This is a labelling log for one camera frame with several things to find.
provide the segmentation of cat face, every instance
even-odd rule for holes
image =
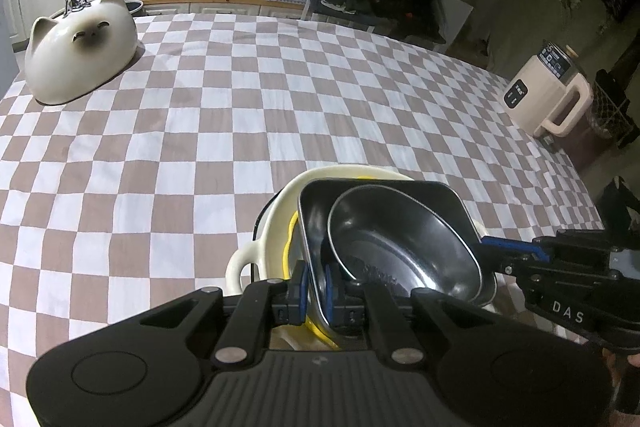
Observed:
[[[95,0],[66,17],[40,17],[25,55],[27,85],[39,102],[68,102],[118,74],[137,44],[124,0]]]

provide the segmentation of table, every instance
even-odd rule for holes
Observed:
[[[267,17],[136,20],[137,61],[42,107],[0,102],[0,424],[36,425],[24,382],[69,338],[204,285],[305,169],[366,163],[448,183],[492,235],[600,228],[564,153],[502,110],[506,81],[352,28]],[[498,276],[497,311],[540,328]],[[574,339],[575,335],[557,333]]]

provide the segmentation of metal bowl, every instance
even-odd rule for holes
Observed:
[[[472,301],[482,288],[475,256],[451,226],[400,190],[361,185],[329,212],[328,237],[337,262],[353,280],[381,280],[408,297],[427,287]]]
[[[327,237],[328,217],[332,206],[342,193],[352,187],[370,185],[371,183],[371,180],[358,179],[316,179],[308,182],[302,188],[298,200],[302,257],[310,270],[307,315],[322,333],[342,349],[364,349],[364,344],[361,339],[332,328],[322,311],[321,303],[326,299],[324,267],[334,260],[334,254]],[[435,181],[418,180],[375,180],[374,183],[396,188],[428,206],[449,223],[470,248],[479,242],[478,232],[464,203],[448,185]],[[479,307],[489,304],[494,299],[497,290],[495,274],[492,271],[483,269],[482,281],[480,295],[471,301]]]

